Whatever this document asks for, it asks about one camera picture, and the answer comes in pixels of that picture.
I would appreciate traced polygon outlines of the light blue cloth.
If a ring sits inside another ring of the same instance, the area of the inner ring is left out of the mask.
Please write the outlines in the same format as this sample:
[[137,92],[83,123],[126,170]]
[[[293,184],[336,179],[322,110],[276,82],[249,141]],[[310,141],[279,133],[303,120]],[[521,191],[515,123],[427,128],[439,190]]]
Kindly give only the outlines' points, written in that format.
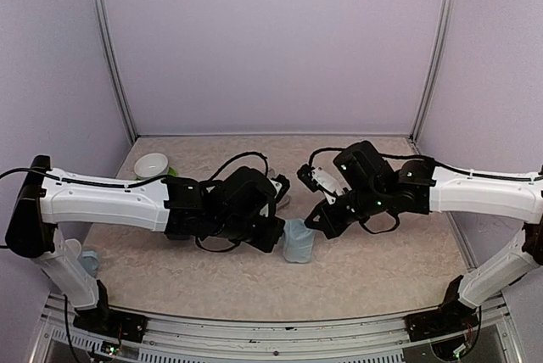
[[311,261],[316,231],[301,219],[288,219],[283,228],[283,258],[292,264]]

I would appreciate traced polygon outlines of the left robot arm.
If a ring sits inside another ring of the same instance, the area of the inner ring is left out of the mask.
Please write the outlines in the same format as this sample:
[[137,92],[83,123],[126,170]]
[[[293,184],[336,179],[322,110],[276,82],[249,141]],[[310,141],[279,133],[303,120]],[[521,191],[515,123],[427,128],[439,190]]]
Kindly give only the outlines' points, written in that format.
[[267,170],[248,166],[224,180],[163,175],[128,181],[69,173],[38,155],[21,173],[25,179],[5,233],[7,248],[39,265],[102,333],[118,326],[118,313],[109,307],[104,285],[85,271],[64,240],[60,224],[134,226],[170,240],[191,237],[198,247],[218,237],[231,249],[247,243],[269,253],[283,234],[277,205],[290,188],[287,177],[270,177]]

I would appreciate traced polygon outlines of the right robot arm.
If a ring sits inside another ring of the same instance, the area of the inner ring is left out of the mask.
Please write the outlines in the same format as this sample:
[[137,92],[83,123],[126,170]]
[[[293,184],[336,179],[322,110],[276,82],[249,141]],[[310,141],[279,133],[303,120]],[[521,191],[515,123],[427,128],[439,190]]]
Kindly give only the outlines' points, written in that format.
[[353,223],[375,215],[395,221],[403,213],[429,215],[466,212],[503,216],[523,226],[497,254],[449,284],[434,313],[434,325],[452,332],[489,296],[542,266],[542,175],[491,173],[455,168],[421,154],[400,156],[394,170],[392,154],[380,153],[369,141],[334,148],[333,164],[347,182],[339,181],[309,159],[297,177],[323,200],[305,225],[326,238],[339,237]]

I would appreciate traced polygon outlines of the green plate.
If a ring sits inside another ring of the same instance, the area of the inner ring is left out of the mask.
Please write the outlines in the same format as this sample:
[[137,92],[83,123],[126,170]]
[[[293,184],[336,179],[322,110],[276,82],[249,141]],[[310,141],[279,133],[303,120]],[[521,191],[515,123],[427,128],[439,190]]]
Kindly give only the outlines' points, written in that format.
[[171,168],[171,167],[168,169],[166,174],[169,175],[169,176],[178,176],[177,171],[175,169]]

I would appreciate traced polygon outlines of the white bowl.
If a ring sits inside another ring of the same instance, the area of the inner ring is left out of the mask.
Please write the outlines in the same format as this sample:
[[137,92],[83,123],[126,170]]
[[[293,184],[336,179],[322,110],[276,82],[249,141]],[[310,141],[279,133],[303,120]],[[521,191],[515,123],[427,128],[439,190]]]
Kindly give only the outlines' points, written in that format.
[[161,153],[145,154],[136,161],[133,170],[140,180],[163,176],[169,171],[169,160]]

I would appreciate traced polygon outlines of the light blue mug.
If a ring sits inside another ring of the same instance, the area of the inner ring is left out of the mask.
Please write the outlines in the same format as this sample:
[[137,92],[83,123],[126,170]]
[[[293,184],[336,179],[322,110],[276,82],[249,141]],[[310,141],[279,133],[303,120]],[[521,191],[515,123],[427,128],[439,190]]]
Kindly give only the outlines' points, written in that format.
[[98,253],[93,250],[85,250],[81,242],[75,238],[70,238],[65,241],[66,246],[71,249],[78,261],[82,265],[83,269],[92,277],[96,278],[98,275],[98,268],[100,260]]

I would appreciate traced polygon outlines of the front aluminium rail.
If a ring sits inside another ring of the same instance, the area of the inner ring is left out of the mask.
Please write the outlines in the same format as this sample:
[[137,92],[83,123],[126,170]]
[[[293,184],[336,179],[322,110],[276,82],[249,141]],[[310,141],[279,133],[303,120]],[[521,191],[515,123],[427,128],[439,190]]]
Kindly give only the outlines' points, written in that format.
[[[101,347],[113,338],[71,327],[73,351],[110,362],[408,362],[436,361],[438,344],[461,332],[412,342],[405,313],[328,321],[226,321],[115,309],[147,317],[141,343],[122,340],[113,356]],[[65,331],[62,297],[48,297],[25,362],[74,362]],[[496,295],[482,310],[481,333],[460,362],[527,362],[505,300]]]

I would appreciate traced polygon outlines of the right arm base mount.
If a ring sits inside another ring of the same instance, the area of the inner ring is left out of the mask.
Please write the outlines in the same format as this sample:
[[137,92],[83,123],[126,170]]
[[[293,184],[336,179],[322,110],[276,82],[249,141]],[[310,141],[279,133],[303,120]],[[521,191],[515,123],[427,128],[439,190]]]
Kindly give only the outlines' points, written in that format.
[[458,290],[462,279],[463,276],[458,276],[449,283],[443,301],[436,308],[404,318],[412,342],[460,332],[479,324],[478,310],[459,301]]

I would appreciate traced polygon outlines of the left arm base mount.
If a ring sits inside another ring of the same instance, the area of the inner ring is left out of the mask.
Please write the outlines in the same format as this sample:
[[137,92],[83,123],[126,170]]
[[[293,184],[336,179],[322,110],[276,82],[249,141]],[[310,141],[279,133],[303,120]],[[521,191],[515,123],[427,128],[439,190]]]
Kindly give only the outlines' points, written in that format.
[[90,310],[76,309],[73,326],[109,338],[116,338],[120,342],[141,343],[147,329],[148,318],[110,308],[106,287],[100,280],[97,280],[97,285],[97,306]]

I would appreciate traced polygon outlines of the right aluminium corner post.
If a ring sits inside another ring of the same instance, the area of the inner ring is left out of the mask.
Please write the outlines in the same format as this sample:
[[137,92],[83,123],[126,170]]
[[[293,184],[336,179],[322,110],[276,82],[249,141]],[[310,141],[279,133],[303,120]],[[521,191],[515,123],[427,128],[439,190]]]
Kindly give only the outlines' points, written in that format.
[[409,139],[416,147],[423,134],[423,128],[428,118],[431,107],[431,101],[434,95],[436,81],[439,77],[439,67],[445,52],[445,44],[450,26],[451,16],[455,0],[441,0],[439,8],[439,17],[434,36],[432,53],[430,55],[428,71],[423,84],[423,93],[417,107],[417,112]]

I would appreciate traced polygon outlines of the aluminium corner post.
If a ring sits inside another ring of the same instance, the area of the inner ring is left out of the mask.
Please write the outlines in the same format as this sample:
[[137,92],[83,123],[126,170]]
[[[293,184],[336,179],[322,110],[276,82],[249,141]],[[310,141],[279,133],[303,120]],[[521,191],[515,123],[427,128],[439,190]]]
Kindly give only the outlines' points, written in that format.
[[105,0],[92,0],[94,11],[98,23],[98,32],[100,35],[104,58],[109,72],[109,77],[113,87],[115,101],[120,111],[121,122],[125,128],[128,140],[134,144],[139,138],[135,120],[133,119],[130,105],[124,90],[124,85],[120,76],[120,68],[115,56],[115,48],[111,31]]
[[409,139],[416,147],[423,134],[423,128],[428,118],[431,107],[431,101],[434,95],[436,81],[439,77],[439,67],[445,52],[445,44],[450,26],[451,16],[455,0],[441,0],[439,8],[439,17],[434,36],[432,53],[430,55],[428,71],[423,84],[423,93],[417,107],[417,112]]

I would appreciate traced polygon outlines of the left aluminium corner post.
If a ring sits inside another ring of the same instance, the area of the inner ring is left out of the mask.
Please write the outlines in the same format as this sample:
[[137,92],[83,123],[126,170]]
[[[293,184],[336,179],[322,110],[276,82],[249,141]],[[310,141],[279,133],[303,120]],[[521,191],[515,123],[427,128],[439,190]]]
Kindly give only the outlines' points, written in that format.
[[120,68],[115,56],[115,48],[111,31],[105,0],[92,0],[94,11],[98,23],[98,32],[100,35],[104,58],[109,72],[109,77],[113,87],[115,101],[120,111],[121,122],[125,128],[128,140],[134,144],[139,138],[135,120],[133,119],[130,105],[124,90],[124,85],[120,76]]

